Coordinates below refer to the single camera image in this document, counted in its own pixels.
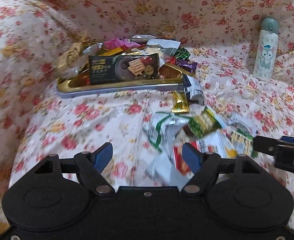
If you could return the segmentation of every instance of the green bottle cap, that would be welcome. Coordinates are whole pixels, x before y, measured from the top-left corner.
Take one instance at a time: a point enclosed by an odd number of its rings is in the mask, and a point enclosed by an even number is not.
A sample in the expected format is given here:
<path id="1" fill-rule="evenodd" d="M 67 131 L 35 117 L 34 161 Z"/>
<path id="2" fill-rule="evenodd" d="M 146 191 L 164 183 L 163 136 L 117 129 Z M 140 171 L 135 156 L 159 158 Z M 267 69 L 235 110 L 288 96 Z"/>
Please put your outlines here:
<path id="1" fill-rule="evenodd" d="M 260 24 L 260 29 L 271 32 L 271 33 L 275 33 L 278 35 L 279 24 L 274 19 L 265 18 L 262 20 L 262 22 Z"/>

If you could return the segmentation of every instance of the floral fabric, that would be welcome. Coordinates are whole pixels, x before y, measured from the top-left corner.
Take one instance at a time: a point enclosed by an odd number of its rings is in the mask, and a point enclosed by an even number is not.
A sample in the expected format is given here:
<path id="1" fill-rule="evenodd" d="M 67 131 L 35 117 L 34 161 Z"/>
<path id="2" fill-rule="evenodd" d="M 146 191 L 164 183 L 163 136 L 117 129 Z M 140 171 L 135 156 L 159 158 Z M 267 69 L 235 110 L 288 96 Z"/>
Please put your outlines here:
<path id="1" fill-rule="evenodd" d="M 280 25 L 271 82 L 251 74 L 264 17 Z M 294 136 L 294 0 L 0 0 L 0 219 L 9 179 L 50 153 L 68 158 L 109 141 L 114 157 L 103 175 L 115 188 L 160 185 L 145 174 L 157 152 L 141 125 L 172 108 L 170 93 L 57 96 L 51 63 L 84 33 L 96 41 L 175 37 L 199 63 L 207 104 L 219 114 L 238 112 L 261 135 Z M 270 157 L 256 161 L 294 197 L 294 174 L 275 169 Z"/>

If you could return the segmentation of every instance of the purple candy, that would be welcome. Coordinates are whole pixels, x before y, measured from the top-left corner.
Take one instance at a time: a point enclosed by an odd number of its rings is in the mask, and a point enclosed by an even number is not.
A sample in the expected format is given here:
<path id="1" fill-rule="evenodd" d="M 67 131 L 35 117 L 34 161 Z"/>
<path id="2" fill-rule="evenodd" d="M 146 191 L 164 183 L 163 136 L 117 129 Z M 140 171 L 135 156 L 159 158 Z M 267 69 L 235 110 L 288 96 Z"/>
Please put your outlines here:
<path id="1" fill-rule="evenodd" d="M 180 59 L 176 65 L 191 73 L 194 72 L 197 68 L 197 62 L 188 62 L 187 60 L 183 59 Z"/>

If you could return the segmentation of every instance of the tray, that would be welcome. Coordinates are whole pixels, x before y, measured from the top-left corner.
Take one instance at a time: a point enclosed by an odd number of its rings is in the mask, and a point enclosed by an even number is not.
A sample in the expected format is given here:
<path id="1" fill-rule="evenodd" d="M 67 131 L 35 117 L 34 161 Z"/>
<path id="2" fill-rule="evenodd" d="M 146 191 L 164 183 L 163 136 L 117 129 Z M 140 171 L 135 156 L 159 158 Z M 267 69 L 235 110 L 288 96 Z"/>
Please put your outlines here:
<path id="1" fill-rule="evenodd" d="M 88 70 L 79 76 L 64 80 L 58 78 L 58 95 L 62 98 L 71 98 L 89 94 L 103 94 L 126 90 L 159 90 L 159 91 L 183 91 L 183 73 L 194 77 L 196 73 L 190 73 L 176 65 L 165 63 L 159 68 L 159 74 L 165 79 L 126 81 L 100 85 L 85 85 Z"/>

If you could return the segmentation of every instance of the thermos bottle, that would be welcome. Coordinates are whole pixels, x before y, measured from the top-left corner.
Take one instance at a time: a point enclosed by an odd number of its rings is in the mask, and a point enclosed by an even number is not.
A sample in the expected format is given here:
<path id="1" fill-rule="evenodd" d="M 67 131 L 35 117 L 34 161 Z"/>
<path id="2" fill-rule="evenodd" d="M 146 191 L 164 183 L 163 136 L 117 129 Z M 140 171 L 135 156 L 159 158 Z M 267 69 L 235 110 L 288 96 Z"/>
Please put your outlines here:
<path id="1" fill-rule="evenodd" d="M 260 29 L 253 74 L 259 79 L 269 81 L 276 58 L 279 25 L 276 20 L 265 18 L 260 24 Z"/>

